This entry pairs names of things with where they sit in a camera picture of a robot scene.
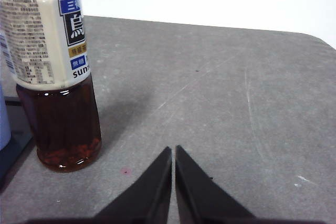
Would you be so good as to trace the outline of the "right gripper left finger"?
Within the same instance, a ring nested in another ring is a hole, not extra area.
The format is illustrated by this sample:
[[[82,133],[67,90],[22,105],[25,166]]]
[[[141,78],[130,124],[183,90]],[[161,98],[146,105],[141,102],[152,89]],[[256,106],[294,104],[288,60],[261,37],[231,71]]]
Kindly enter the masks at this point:
[[[167,223],[172,191],[172,150],[166,147],[143,174],[94,220],[98,223]]]

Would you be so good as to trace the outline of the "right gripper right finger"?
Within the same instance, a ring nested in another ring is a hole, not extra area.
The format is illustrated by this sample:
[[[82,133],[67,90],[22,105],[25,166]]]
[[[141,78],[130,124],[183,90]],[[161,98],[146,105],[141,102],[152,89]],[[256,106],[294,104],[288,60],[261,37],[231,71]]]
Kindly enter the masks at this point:
[[[175,149],[175,183],[182,220],[190,223],[256,223],[257,218],[221,189],[180,145]]]

